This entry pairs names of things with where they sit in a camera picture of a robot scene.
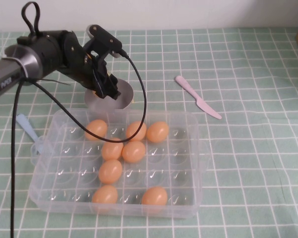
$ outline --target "plastic egg tray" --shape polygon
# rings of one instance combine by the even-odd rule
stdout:
[[[142,111],[117,110],[91,112],[71,109],[83,125],[102,119],[108,125],[106,137],[126,138],[129,124],[142,118]],[[118,190],[116,204],[91,203],[102,186],[98,170],[103,163],[103,141],[88,141],[84,131],[63,111],[53,116],[44,139],[29,188],[29,197],[49,212],[89,213],[133,216],[190,217],[202,200],[203,171],[210,158],[209,141],[198,139],[198,123],[193,114],[184,112],[148,112],[147,127],[157,121],[169,125],[169,135],[161,143],[144,139],[145,157],[136,164],[120,161],[123,172],[112,184]],[[142,205],[145,191],[162,186],[168,193],[165,206]]]

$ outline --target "white wall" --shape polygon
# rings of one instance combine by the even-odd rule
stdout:
[[[27,0],[0,0],[0,31],[25,31]],[[298,26],[298,0],[37,0],[40,29]]]

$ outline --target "knife handle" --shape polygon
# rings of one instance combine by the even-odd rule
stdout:
[[[185,80],[182,76],[176,76],[175,81],[182,86],[185,90],[188,91],[195,99],[200,98],[199,94],[197,94],[194,89],[191,87],[191,85]]]

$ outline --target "pink plastic knife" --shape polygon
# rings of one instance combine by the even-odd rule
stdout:
[[[205,111],[207,114],[215,117],[216,119],[222,119],[221,115],[214,111],[203,99],[194,91],[191,85],[182,76],[176,76],[175,81],[182,86],[188,93],[190,93],[197,101],[197,106]]]

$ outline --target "egg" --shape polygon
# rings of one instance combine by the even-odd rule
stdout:
[[[168,201],[168,194],[163,187],[151,187],[143,195],[143,205],[165,205]]]
[[[152,124],[147,130],[147,139],[153,143],[164,141],[169,134],[169,126],[164,121]]]
[[[98,136],[104,137],[107,132],[107,124],[103,120],[93,120],[87,125],[86,129]],[[96,137],[88,134],[87,132],[85,132],[85,137],[87,140],[98,140]]]
[[[99,188],[93,195],[93,203],[116,203],[118,199],[117,189],[112,185]]]
[[[112,184],[121,176],[123,166],[118,160],[106,161],[98,171],[98,178],[104,184]]]
[[[127,138],[129,138],[130,136],[132,136],[133,134],[135,134],[135,132],[138,130],[138,128],[140,126],[140,123],[141,123],[141,121],[135,121],[135,122],[133,122],[133,123],[131,123],[129,125],[129,127],[126,130],[126,137]],[[143,123],[140,131],[130,141],[142,140],[146,136],[146,130],[147,130],[147,126],[146,126],[145,123]]]
[[[145,145],[140,141],[132,141],[125,145],[122,156],[128,163],[140,161],[146,153]]]
[[[123,151],[123,143],[105,142],[101,149],[101,156],[105,161],[118,160],[121,157]]]

